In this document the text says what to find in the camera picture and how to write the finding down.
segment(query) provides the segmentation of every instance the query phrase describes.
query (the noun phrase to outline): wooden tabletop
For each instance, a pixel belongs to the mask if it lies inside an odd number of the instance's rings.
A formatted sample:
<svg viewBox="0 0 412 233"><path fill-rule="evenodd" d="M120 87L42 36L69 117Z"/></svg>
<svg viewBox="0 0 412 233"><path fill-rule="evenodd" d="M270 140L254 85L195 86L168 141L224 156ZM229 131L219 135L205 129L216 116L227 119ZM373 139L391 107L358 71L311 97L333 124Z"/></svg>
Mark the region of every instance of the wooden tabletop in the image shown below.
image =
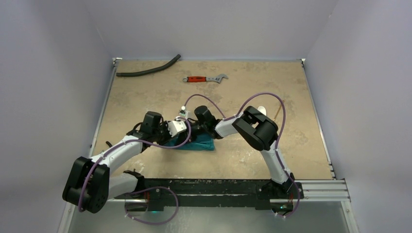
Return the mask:
<svg viewBox="0 0 412 233"><path fill-rule="evenodd" d="M165 61L121 61L118 72L136 72L161 66ZM186 76L226 74L221 83L184 83ZM325 148L300 62L179 61L172 67L141 77L115 77L102 118L93 154L108 149L105 141L119 142L147 111L174 119L192 94L211 98L226 116L234 115L250 96L269 91L286 105L286 126L279 147L297 179L331 179ZM279 102L260 96L250 105L266 107L273 118ZM207 100L194 97L187 105L193 111L206 105L216 118L219 112ZM279 112L275 122L280 126ZM148 178L268 179L261 154L238 135L215 140L214 151L166 150L150 147L126 162L114 175L134 168Z"/></svg>

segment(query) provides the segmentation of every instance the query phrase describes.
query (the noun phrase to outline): blue fabric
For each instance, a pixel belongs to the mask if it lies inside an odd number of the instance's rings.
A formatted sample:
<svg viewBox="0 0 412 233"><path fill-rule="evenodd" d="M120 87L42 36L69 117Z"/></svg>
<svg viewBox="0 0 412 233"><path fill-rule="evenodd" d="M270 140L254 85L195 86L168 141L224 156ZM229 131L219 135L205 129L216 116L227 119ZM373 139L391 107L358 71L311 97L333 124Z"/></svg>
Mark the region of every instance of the blue fabric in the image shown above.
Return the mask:
<svg viewBox="0 0 412 233"><path fill-rule="evenodd" d="M165 146L174 146L177 138L165 144ZM196 137L196 140L188 142L176 150L215 150L215 144L213 139L206 133L200 134Z"/></svg>

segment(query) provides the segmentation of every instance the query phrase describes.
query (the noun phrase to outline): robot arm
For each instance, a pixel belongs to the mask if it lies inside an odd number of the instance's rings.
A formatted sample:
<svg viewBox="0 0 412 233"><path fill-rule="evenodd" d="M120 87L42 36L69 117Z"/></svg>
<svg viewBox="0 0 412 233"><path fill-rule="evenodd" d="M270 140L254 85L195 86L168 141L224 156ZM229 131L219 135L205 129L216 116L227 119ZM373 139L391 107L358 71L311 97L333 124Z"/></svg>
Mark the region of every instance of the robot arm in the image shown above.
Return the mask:
<svg viewBox="0 0 412 233"><path fill-rule="evenodd" d="M93 177L87 183L82 199L84 203L82 207L96 213L108 199L144 189L144 177L137 172L125 171L118 177L109 178L122 164L142 153L153 145L153 142L157 142L157 146L162 147L178 137L176 144L179 144L188 136L194 140L196 135L201 133L208 133L214 139L222 139L239 133L251 147L261 152L275 185L289 190L292 183L288 180L285 171L292 177L293 175L286 166L283 170L277 159L275 141L278 137L278 127L266 117L265 111L263 113L262 110L259 111L249 106L241 116L223 120L216 119L206 106L197 107L194 113L198 120L195 122L187 120L185 123L180 120L162 121L159 113L148 112L140 129L133 128L119 143L109 149L111 151L104 151L90 159L80 157L75 161L63 192L63 199L72 204L78 204L86 174L92 165L102 158L93 171ZM187 124L191 128L191 135L188 135ZM283 157L280 153L279 155L285 165Z"/></svg>

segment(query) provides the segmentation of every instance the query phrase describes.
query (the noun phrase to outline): metal frame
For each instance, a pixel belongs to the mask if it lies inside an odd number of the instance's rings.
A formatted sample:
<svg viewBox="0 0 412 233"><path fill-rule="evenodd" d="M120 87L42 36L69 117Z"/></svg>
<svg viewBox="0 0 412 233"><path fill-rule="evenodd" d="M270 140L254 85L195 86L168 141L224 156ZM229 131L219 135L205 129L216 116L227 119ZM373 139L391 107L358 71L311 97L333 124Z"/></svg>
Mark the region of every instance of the metal frame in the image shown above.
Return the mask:
<svg viewBox="0 0 412 233"><path fill-rule="evenodd" d="M103 119L103 115L104 115L104 111L106 109L106 104L109 98L109 94L110 94L110 90L113 84L113 80L114 77L116 75L116 71L117 71L117 67L119 65L119 61L122 60L121 58L113 58L113 71L110 77L110 83L109 83L109 87L107 89L104 101L103 101L103 106L102 106L102 111L100 113L100 117L98 120L98 124L96 127L96 131L94 133L93 136L93 141L92 141L92 146L90 148L89 151L89 157L92 156L94 148L95 148L95 144L96 144L96 139L97 139L97 135L100 129L100 125ZM348 225L348 229L350 233L358 233L358 227L352 212L352 206L350 204L350 196L349 196L349 192L347 190L347 186L346 186L346 182L345 180L336 180L335 178L335 173L333 170L333 166L332 163L330 161L330 157L329 157L329 153L327 151L327 147L325 144L325 138L322 132L322 127L320 125L319 122L319 118L318 118L318 114L316 112L316 108L313 102L313 98L312 98L312 94L310 92L310 88L309 88L309 84L308 84L308 79L306 77L306 73L305 73L305 69L303 66L303 60L301 60L302 62L302 70L303 73L305 75L306 78L306 82L307 82L307 86L308 86L308 90L309 90L309 94L310 94L310 99L312 101L312 106L313 109L315 111L315 115L316 115L316 120L318 122L318 127L320 130L320 134L321 134L321 138L325 147L325 152L326 152L326 157L327 160L329 162L329 167L331 170L331 174L332 177L334 178L333 180L299 180L298 182L302 183L302 188L305 194L305 198L301 199L300 201L340 201L342 204L342 208L343 208L343 212L344 212L344 217L346 220L346 223ZM145 202L145 200L141 200L141 199L135 199L135 200L125 200L125 199L111 199L108 200L108 202L134 202L134 203L143 203ZM276 203L276 202L285 202L288 200L271 200L271 203ZM76 211L76 206L74 206L73 204L70 203L66 203L64 212L63 212L63 216L62 216L62 220L60 222L59 225L59 229L58 229L58 233L67 233L69 231L70 228L70 223L71 220L73 218L73 213Z"/></svg>

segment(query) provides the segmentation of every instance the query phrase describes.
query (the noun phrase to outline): wooden handle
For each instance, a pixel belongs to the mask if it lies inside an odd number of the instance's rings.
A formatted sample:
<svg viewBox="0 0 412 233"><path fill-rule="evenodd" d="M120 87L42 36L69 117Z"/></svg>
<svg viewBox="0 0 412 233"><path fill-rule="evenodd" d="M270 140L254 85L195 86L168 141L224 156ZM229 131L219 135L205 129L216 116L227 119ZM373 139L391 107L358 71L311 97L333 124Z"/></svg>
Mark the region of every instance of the wooden handle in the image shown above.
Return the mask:
<svg viewBox="0 0 412 233"><path fill-rule="evenodd" d="M189 76L188 82L189 83L206 82L206 77L205 76Z"/></svg>

